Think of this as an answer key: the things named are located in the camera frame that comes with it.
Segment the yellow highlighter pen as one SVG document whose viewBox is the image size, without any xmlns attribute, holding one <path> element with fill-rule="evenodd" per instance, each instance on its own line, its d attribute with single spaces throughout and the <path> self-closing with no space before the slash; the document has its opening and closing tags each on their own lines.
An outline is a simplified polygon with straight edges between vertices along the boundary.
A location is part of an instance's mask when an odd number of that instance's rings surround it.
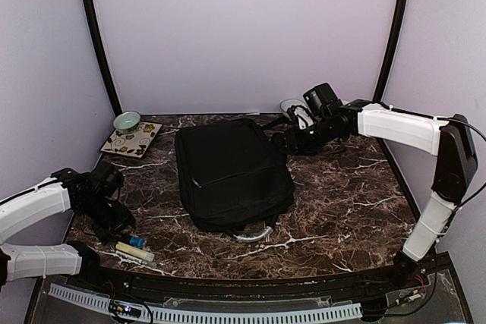
<svg viewBox="0 0 486 324">
<path fill-rule="evenodd" d="M 131 256 L 134 256 L 134 257 L 137 257 L 139 259 L 146 260 L 146 261 L 149 261 L 149 262 L 152 262 L 154 260 L 154 254 L 153 253 L 146 251 L 146 250 L 142 250 L 140 248 L 133 247 L 129 244 L 125 244 L 125 243 L 122 243 L 122 242 L 118 242 L 115 245 L 115 249 L 120 251 L 120 252 L 126 253 L 128 255 L 131 255 Z"/>
</svg>

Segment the black and blue marker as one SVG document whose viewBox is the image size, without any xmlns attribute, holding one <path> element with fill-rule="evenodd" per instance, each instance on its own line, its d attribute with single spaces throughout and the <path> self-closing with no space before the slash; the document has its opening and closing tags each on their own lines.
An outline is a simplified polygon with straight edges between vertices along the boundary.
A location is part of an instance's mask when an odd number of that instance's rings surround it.
<svg viewBox="0 0 486 324">
<path fill-rule="evenodd" d="M 143 238 L 140 238 L 140 237 L 130 236 L 128 243 L 132 247 L 142 248 L 144 246 L 145 240 Z"/>
</svg>

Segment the clear pen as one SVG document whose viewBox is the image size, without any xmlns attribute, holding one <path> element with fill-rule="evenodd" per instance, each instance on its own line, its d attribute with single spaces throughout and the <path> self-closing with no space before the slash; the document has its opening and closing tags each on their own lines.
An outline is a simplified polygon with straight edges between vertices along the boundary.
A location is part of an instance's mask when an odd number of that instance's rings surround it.
<svg viewBox="0 0 486 324">
<path fill-rule="evenodd" d="M 157 267 L 157 264 L 155 262 L 143 260 L 143 259 L 140 259 L 140 258 L 137 258 L 137 257 L 132 257 L 132 256 L 129 256 L 129 255 L 122 255 L 121 257 L 124 260 L 127 260 L 127 261 L 132 262 L 132 263 L 136 263 L 136 264 L 141 265 L 141 266 L 146 266 L 146 267 L 150 267 L 150 268 L 156 268 Z"/>
</svg>

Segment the black student bag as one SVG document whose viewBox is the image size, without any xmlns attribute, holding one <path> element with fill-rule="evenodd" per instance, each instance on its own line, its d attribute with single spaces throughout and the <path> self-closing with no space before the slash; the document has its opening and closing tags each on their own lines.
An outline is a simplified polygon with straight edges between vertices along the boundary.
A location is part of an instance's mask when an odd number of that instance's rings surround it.
<svg viewBox="0 0 486 324">
<path fill-rule="evenodd" d="M 200 231 L 261 241 L 294 202 L 286 156 L 249 118 L 183 127 L 175 154 L 181 204 Z"/>
</svg>

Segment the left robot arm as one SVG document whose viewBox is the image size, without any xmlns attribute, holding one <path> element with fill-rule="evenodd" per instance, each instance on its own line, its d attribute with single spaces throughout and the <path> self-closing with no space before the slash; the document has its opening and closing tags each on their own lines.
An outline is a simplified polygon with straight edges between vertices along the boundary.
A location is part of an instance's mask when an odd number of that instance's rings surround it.
<svg viewBox="0 0 486 324">
<path fill-rule="evenodd" d="M 99 268 L 99 255 L 80 241 L 64 244 L 13 245 L 8 240 L 52 215 L 73 211 L 92 222 L 95 237 L 103 244 L 123 237 L 136 225 L 128 207 L 115 198 L 124 183 L 121 172 L 109 163 L 79 173 L 64 168 L 30 189 L 1 202 L 1 283 L 22 278 L 76 275 L 91 291 L 107 284 Z"/>
</svg>

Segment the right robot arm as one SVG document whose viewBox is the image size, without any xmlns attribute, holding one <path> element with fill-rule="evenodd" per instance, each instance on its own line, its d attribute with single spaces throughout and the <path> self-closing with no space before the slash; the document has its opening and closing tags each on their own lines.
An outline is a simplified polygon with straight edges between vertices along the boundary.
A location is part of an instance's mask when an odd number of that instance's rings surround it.
<svg viewBox="0 0 486 324">
<path fill-rule="evenodd" d="M 478 169 L 472 134 L 484 134 L 460 114 L 421 115 L 363 99 L 347 104 L 337 99 L 319 106 L 288 99 L 280 108 L 282 117 L 274 123 L 288 124 L 289 128 L 276 132 L 271 141 L 286 155 L 313 156 L 325 143 L 360 135 L 400 143 L 436 157 L 430 198 L 387 273 L 393 288 L 405 288 L 415 279 L 418 264 L 446 234 L 456 213 L 470 201 L 465 194 Z"/>
</svg>

